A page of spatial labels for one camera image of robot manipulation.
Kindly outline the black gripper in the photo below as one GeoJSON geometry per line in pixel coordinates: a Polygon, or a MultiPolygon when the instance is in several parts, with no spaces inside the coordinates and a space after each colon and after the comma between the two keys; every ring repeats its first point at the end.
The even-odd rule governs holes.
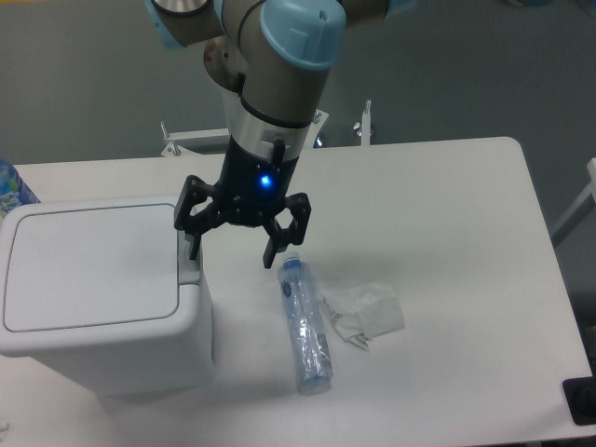
{"type": "Polygon", "coordinates": [[[269,235],[263,255],[265,269],[289,245],[304,242],[311,204],[306,193],[286,197],[297,165],[295,158],[284,158],[288,151],[286,142],[276,138],[271,157],[262,158],[231,140],[215,185],[196,175],[185,179],[175,206],[174,228],[185,233],[190,260],[198,256],[201,237],[224,223],[265,229],[269,235]],[[284,210],[291,213],[287,228],[282,228],[277,220],[284,210]]]}

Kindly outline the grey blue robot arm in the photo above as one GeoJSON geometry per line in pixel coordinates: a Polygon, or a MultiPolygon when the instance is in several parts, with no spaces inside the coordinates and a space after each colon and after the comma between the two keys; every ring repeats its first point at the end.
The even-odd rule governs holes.
{"type": "Polygon", "coordinates": [[[167,47],[223,40],[237,69],[238,107],[219,180],[189,176],[174,226],[195,260],[203,235],[222,224],[262,227],[263,262],[305,239],[308,196],[288,189],[348,27],[386,19],[407,1],[149,1],[167,47]]]}

